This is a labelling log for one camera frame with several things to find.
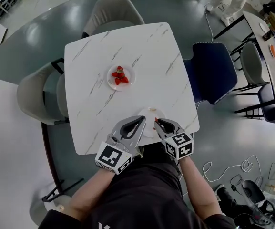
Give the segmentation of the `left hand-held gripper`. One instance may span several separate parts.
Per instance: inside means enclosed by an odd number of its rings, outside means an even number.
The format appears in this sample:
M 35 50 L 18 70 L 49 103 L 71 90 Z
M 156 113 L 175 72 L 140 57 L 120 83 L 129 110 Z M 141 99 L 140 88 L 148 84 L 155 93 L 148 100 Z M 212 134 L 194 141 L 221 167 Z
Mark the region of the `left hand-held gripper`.
M 143 115 L 121 120 L 102 142 L 95 157 L 95 164 L 116 175 L 120 174 L 138 155 L 137 144 L 143 134 L 146 118 Z

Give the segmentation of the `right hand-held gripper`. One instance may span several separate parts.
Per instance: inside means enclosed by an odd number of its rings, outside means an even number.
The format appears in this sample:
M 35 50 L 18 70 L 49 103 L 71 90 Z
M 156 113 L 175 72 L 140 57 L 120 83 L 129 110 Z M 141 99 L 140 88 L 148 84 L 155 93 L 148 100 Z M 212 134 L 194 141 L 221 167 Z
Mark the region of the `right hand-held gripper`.
M 164 145 L 166 153 L 180 160 L 189 157 L 194 153 L 194 139 L 190 133 L 179 128 L 178 123 L 166 118 L 159 118 L 154 122 L 154 128 L 158 137 Z M 174 131 L 173 133 L 164 133 L 163 131 Z

